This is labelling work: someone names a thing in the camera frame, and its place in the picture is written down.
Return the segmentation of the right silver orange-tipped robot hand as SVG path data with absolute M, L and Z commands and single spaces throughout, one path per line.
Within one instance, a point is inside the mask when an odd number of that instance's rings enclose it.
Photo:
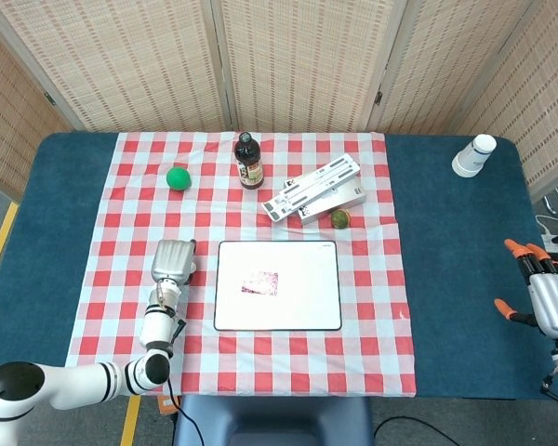
M 525 280 L 532 312 L 520 313 L 500 298 L 494 300 L 495 307 L 506 320 L 538 328 L 548 338 L 557 340 L 558 262 L 535 244 L 521 245 L 512 239 L 506 239 L 504 244 Z

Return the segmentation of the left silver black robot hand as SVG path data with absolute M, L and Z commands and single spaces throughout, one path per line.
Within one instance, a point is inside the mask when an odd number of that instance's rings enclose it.
M 196 272 L 195 248 L 195 240 L 159 241 L 151 268 L 153 280 L 171 280 L 177 285 L 188 284 Z

